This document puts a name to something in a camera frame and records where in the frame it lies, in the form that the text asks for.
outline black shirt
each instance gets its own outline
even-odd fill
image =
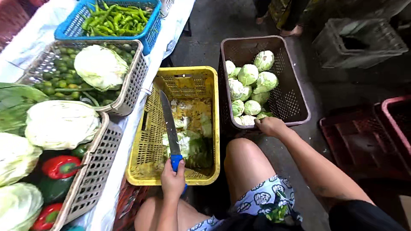
[[[332,231],[405,231],[393,218],[377,206],[365,201],[344,201],[330,210]],[[300,225],[288,226],[272,223],[264,216],[238,214],[218,226],[216,231],[303,231]]]

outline shorts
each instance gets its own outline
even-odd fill
[[[262,215],[274,223],[299,224],[302,217],[293,210],[294,203],[294,190],[289,180],[275,175],[246,192],[229,212]],[[189,231],[211,231],[223,221],[212,216]]]

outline knife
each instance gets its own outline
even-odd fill
[[[166,94],[162,90],[160,90],[160,99],[161,106],[163,107],[164,120],[166,121],[167,136],[169,137],[171,166],[173,167],[173,171],[177,172],[178,163],[182,159],[182,155],[180,153],[180,145],[178,144],[178,137],[177,131],[175,130],[173,113],[171,112],[170,102]],[[185,184],[185,188],[182,194],[184,194],[186,189],[187,184]]]

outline concrete floor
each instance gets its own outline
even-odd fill
[[[277,35],[271,18],[262,25],[254,23],[255,9],[251,0],[196,1],[191,13],[192,37],[181,36],[171,59],[178,66],[212,66],[218,69],[220,43],[225,38]],[[411,78],[403,76],[410,55],[391,58],[367,70],[321,69],[311,48],[313,34],[309,29],[301,38],[286,38],[291,59],[300,70],[301,88],[312,113],[311,120],[294,129],[319,153],[330,158],[329,148],[318,128],[318,121],[335,108],[384,99],[411,92]],[[222,137],[223,162],[225,145]],[[289,178],[296,194],[296,210],[303,215],[307,231],[330,230],[328,214],[311,193],[287,149],[275,138],[257,137],[256,143],[267,155],[275,171]],[[201,212],[222,214],[229,206],[224,170],[209,186],[190,187],[188,200]]]

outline white tablecloth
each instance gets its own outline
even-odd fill
[[[166,18],[162,19],[162,28],[150,55],[145,57],[148,72],[136,107],[127,117],[117,122],[122,128],[123,137],[114,159],[107,183],[97,205],[88,213],[72,223],[85,227],[88,231],[112,229],[120,183],[123,178],[127,160],[140,121],[145,100],[150,93],[152,81],[160,67],[177,44],[178,38],[191,14],[195,0],[174,0]],[[46,45],[54,41],[54,30],[71,13],[76,5],[75,0],[50,0],[39,8],[21,32],[0,54],[0,81],[12,83],[17,81],[25,68],[38,56]]]

